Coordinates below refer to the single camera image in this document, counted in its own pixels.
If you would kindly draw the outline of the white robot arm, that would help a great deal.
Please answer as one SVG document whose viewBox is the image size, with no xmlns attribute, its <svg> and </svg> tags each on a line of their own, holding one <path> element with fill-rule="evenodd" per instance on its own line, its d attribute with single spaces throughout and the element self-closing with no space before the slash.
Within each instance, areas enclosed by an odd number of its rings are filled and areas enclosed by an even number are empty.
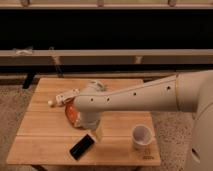
<svg viewBox="0 0 213 171">
<path fill-rule="evenodd" d="M 213 171 L 213 70 L 182 73 L 116 91 L 88 85 L 74 100 L 86 128 L 105 111 L 181 111 L 195 114 L 184 171 Z"/>
</svg>

